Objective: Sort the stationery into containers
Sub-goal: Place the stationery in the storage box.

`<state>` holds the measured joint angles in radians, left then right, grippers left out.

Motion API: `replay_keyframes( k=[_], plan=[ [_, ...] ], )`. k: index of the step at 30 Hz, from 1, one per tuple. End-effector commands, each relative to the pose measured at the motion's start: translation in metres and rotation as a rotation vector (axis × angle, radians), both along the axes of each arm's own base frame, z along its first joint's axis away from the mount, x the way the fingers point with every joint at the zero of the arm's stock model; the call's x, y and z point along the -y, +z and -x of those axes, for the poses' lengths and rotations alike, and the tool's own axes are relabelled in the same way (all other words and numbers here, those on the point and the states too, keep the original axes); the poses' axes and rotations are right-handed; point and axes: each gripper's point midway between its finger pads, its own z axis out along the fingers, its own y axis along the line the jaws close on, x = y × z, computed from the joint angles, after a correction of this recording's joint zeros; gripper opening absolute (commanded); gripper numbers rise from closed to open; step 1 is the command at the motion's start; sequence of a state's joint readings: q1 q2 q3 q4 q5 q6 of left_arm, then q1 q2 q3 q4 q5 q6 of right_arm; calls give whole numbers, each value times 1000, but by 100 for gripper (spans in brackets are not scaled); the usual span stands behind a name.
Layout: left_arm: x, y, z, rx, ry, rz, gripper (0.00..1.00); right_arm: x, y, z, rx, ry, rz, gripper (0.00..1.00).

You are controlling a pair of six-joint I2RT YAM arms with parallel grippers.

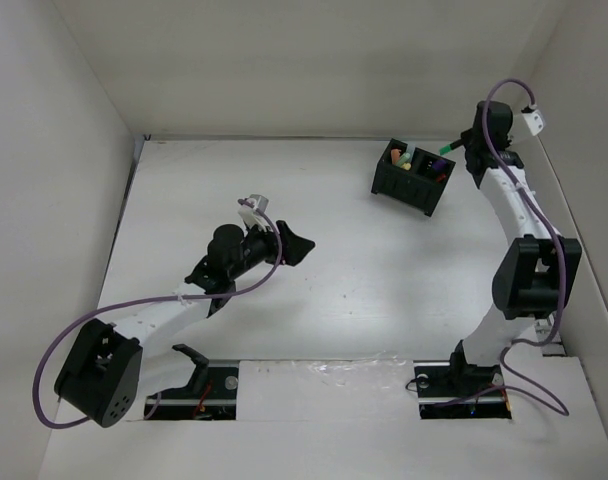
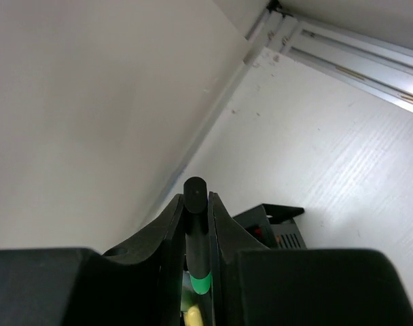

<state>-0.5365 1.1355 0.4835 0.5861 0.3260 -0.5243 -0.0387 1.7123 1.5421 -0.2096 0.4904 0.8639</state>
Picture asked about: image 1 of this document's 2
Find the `black highlighter purple cap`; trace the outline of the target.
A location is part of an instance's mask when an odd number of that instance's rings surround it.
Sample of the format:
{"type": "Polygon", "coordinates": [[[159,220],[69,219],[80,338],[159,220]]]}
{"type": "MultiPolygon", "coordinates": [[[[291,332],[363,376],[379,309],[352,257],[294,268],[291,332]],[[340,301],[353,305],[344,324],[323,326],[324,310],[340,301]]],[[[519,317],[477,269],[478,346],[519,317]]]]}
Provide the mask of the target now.
{"type": "Polygon", "coordinates": [[[441,172],[447,167],[448,163],[443,158],[437,158],[432,162],[431,168],[436,172],[441,172]]]}

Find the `mint green pastel highlighter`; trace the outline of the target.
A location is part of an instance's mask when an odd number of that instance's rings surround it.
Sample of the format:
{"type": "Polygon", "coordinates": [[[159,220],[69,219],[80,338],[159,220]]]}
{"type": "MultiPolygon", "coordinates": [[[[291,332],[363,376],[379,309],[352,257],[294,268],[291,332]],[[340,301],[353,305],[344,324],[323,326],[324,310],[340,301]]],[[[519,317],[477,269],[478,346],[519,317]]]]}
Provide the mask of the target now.
{"type": "Polygon", "coordinates": [[[411,154],[408,152],[405,152],[403,154],[400,155],[397,164],[404,164],[410,161],[411,158],[411,154]]]}

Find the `orange pastel highlighter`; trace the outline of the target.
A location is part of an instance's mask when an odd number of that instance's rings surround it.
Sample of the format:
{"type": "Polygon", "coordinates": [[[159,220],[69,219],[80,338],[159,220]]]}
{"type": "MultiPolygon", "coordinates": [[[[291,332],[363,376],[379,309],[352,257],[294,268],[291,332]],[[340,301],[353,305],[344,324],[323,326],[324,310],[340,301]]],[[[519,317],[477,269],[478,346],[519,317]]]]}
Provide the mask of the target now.
{"type": "Polygon", "coordinates": [[[391,154],[391,163],[397,164],[400,161],[400,158],[401,158],[403,152],[399,149],[392,149],[390,154],[391,154]]]}

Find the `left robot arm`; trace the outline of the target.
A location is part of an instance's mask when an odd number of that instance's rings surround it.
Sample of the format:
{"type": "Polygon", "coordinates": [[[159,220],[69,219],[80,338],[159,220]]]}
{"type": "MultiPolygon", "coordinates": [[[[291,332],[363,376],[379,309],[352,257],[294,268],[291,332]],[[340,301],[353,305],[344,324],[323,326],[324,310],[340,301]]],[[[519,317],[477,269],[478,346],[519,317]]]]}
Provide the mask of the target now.
{"type": "Polygon", "coordinates": [[[175,295],[141,299],[141,311],[114,323],[91,313],[76,324],[78,334],[58,373],[54,392],[102,428],[119,422],[143,389],[146,359],[160,355],[164,342],[191,324],[221,310],[241,295],[236,281],[261,263],[294,267],[315,243],[288,224],[225,224],[212,236],[205,256],[175,295]]]}

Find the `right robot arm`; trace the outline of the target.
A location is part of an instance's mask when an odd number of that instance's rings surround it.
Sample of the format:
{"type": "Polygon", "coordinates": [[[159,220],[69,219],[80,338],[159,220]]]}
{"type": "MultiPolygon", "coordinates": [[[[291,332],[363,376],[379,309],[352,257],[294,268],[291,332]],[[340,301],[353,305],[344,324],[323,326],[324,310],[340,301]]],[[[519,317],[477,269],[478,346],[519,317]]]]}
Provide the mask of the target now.
{"type": "Polygon", "coordinates": [[[478,327],[458,346],[463,360],[446,369],[446,381],[467,394],[483,379],[481,368],[500,363],[501,352],[536,319],[566,304],[582,255],[578,240],[552,227],[528,186],[524,164],[509,150],[513,112],[492,101],[484,115],[476,107],[473,126],[461,134],[466,169],[493,207],[508,249],[492,280],[492,306],[478,327]]]}

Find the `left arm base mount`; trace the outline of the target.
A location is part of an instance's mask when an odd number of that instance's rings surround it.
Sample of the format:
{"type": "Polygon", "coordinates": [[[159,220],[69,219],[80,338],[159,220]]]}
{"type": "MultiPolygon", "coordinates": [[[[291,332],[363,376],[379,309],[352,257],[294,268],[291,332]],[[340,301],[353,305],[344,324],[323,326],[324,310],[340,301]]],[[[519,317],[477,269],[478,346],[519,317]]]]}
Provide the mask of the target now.
{"type": "Polygon", "coordinates": [[[179,373],[179,380],[164,389],[159,388],[146,397],[143,419],[149,421],[233,421],[237,416],[237,393],[240,362],[238,360],[209,360],[186,344],[172,349],[190,360],[190,373],[176,367],[162,373],[170,380],[179,373]]]}

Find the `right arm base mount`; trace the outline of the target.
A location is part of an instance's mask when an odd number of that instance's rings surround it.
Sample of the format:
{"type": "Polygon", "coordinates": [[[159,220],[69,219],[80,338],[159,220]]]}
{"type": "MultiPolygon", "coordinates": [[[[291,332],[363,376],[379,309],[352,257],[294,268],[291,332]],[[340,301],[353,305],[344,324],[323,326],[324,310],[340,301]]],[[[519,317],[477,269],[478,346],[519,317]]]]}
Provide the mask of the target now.
{"type": "Polygon", "coordinates": [[[406,389],[415,387],[422,420],[512,418],[499,364],[469,364],[462,341],[448,360],[417,360],[413,368],[406,389]]]}

